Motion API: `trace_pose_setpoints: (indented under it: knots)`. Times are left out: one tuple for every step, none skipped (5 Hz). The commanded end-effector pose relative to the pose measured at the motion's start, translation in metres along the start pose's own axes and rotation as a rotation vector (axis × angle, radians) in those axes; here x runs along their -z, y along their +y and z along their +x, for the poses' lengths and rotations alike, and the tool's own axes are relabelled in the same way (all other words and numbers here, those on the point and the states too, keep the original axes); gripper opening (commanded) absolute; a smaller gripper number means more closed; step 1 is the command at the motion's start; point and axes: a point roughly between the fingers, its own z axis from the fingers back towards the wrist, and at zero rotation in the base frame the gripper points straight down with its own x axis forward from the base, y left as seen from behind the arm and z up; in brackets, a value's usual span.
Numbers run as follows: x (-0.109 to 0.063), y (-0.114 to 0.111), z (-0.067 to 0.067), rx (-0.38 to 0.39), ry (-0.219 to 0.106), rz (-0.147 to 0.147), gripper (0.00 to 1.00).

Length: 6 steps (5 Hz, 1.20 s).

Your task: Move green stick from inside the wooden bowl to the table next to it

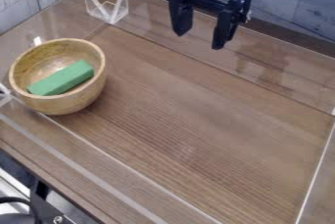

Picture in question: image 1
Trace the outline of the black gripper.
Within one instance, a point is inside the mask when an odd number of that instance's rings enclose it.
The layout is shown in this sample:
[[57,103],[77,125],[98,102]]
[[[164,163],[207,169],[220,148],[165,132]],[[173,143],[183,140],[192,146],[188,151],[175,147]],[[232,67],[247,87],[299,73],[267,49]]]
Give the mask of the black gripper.
[[222,11],[214,31],[212,49],[220,50],[232,40],[239,22],[251,19],[253,0],[169,0],[172,26],[176,34],[183,36],[194,27],[195,8],[207,7],[211,11]]

